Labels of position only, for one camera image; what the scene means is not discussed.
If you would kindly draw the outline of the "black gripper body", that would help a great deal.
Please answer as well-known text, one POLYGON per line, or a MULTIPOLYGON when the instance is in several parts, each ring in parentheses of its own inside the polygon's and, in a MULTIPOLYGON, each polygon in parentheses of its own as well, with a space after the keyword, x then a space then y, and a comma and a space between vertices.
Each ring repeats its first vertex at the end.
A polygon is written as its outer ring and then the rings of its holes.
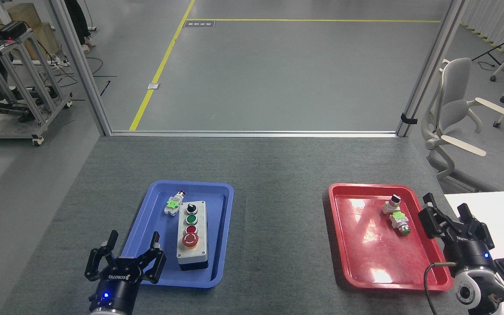
POLYGON ((489 232, 475 233, 472 237, 447 234, 442 241, 446 261, 456 263, 456 266, 449 267, 452 277, 465 270, 486 269, 496 272, 494 259, 490 255, 490 249, 495 245, 489 232))
POLYGON ((116 269, 111 266, 98 271, 89 268, 89 280, 99 283, 94 294, 89 297, 90 312, 132 312, 137 299, 142 269, 137 259, 119 257, 116 269))

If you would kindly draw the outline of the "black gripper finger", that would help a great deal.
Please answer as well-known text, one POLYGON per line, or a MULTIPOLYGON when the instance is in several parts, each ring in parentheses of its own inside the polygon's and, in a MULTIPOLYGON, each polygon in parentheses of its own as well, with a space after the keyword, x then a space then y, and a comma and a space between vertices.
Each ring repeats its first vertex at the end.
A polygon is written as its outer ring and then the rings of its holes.
POLYGON ((117 269, 116 257, 114 257, 112 250, 116 245, 118 236, 118 231, 111 231, 110 236, 108 240, 104 242, 104 245, 90 251, 84 272, 86 279, 89 281, 96 281, 99 278, 100 271, 98 268, 102 257, 106 259, 108 267, 111 267, 112 270, 117 269))
POLYGON ((463 233, 474 241, 482 242, 488 250, 494 249, 495 245, 488 226, 474 217, 466 203, 458 205, 457 210, 460 223, 464 225, 463 233))
POLYGON ((423 196, 423 203, 418 218, 428 238, 446 237, 448 230, 458 232, 458 224, 442 213, 431 192, 423 196))
POLYGON ((150 247, 144 253, 136 257, 136 267, 140 271, 140 281, 158 283, 166 263, 166 253, 160 247, 160 234, 154 231, 150 247))

